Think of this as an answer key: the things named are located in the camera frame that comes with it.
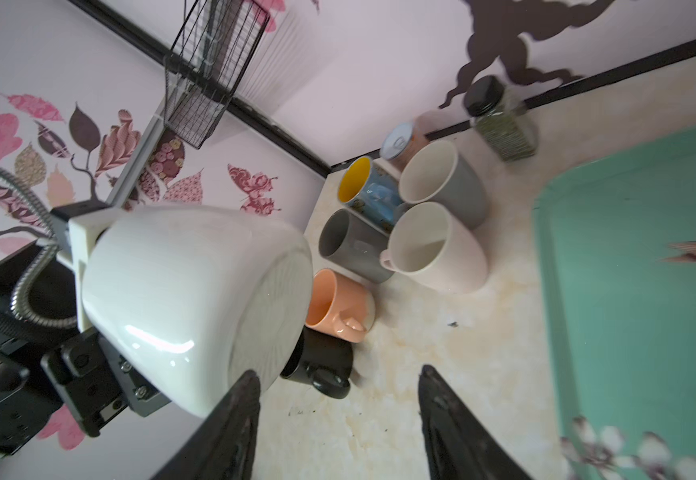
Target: spice jar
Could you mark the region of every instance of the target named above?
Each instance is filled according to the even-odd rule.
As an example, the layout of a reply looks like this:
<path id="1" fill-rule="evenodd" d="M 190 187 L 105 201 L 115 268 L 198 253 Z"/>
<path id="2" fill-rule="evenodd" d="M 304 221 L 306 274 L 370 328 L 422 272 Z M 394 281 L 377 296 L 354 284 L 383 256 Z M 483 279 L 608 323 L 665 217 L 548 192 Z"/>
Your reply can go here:
<path id="1" fill-rule="evenodd" d="M 428 139 L 422 133 L 416 122 L 408 122 L 394 128 L 382 142 L 380 157 L 400 171 L 409 163 L 412 157 L 428 144 Z"/>
<path id="2" fill-rule="evenodd" d="M 538 146 L 538 130 L 526 115 L 524 102 L 494 75 L 479 78 L 465 92 L 465 110 L 473 127 L 505 161 L 531 157 Z"/>

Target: green tray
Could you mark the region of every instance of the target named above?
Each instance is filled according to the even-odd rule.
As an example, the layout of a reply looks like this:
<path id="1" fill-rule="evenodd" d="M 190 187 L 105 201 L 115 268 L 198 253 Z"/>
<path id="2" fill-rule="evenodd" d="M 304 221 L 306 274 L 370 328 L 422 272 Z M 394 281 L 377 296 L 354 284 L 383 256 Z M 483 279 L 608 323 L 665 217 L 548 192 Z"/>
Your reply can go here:
<path id="1" fill-rule="evenodd" d="M 670 245 L 696 242 L 696 128 L 555 178 L 534 219 L 570 464 L 695 480 L 696 244 Z"/>

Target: wire basket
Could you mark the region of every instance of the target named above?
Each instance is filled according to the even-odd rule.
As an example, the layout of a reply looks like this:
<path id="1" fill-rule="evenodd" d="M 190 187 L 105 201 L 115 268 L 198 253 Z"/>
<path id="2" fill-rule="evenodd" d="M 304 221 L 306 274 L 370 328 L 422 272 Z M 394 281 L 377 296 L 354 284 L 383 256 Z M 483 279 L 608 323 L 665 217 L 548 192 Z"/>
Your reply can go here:
<path id="1" fill-rule="evenodd" d="M 270 14 L 255 0 L 197 0 L 164 58 L 164 123 L 201 148 L 247 71 Z"/>

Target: gray mug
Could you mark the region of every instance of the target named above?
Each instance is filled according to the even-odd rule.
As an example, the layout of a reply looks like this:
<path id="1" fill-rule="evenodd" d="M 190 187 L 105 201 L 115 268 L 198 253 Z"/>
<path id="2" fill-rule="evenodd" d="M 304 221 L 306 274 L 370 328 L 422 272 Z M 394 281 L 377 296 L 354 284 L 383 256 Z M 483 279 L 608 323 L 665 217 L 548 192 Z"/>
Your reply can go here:
<path id="1" fill-rule="evenodd" d="M 401 199 L 408 204 L 436 202 L 469 230 L 487 217 L 484 185 L 450 141 L 437 140 L 417 152 L 401 173 Z"/>
<path id="2" fill-rule="evenodd" d="M 372 283 L 393 275 L 380 265 L 380 252 L 387 248 L 387 236 L 345 209 L 334 212 L 319 238 L 319 255 Z"/>

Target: marble countertop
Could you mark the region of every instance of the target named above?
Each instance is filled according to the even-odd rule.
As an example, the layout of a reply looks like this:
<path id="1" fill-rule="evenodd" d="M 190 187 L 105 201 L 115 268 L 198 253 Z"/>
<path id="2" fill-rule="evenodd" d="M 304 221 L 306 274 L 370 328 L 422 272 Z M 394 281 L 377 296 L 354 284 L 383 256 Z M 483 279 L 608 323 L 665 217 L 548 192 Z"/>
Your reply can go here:
<path id="1" fill-rule="evenodd" d="M 484 287 L 446 296 L 395 274 L 363 282 L 377 321 L 354 348 L 353 389 L 334 400 L 279 379 L 263 396 L 255 478 L 428 478 L 417 401 L 422 365 L 433 365 L 473 414 L 534 478 L 562 477 L 532 207 L 545 184 L 597 158 L 696 125 L 696 58 L 536 108 L 541 147 L 503 164 L 473 131 L 449 137 L 491 201 L 475 235 L 487 254 Z M 331 174 L 305 236 L 314 271 L 333 268 L 315 250 L 340 208 Z"/>

